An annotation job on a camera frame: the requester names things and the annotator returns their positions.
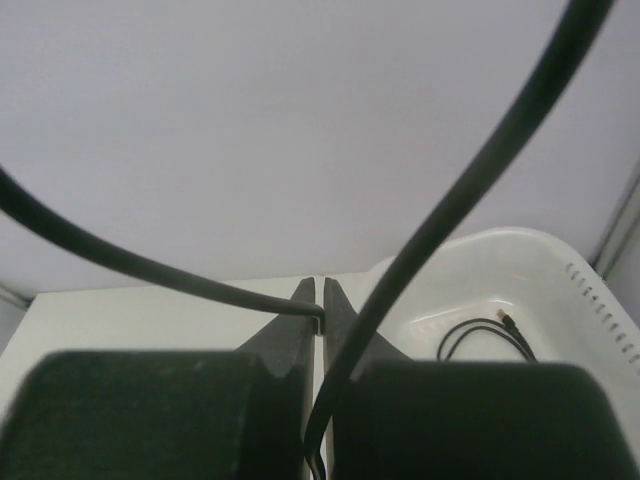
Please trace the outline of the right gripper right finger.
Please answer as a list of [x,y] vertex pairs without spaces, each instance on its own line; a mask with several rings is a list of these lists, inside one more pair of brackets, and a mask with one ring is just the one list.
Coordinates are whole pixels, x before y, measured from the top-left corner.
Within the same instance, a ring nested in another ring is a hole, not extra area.
[[336,279],[324,281],[324,380],[319,390],[319,442],[326,454],[319,457],[319,477],[335,479],[335,467],[346,452],[342,445],[349,437],[346,417],[349,388],[374,361],[408,361],[388,340],[374,331],[357,329],[358,313]]

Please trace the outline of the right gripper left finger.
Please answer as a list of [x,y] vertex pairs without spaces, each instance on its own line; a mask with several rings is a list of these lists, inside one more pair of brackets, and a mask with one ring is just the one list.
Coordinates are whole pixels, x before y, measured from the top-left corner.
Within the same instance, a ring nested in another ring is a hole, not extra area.
[[249,361],[238,390],[236,479],[307,479],[317,320],[279,314],[237,350]]

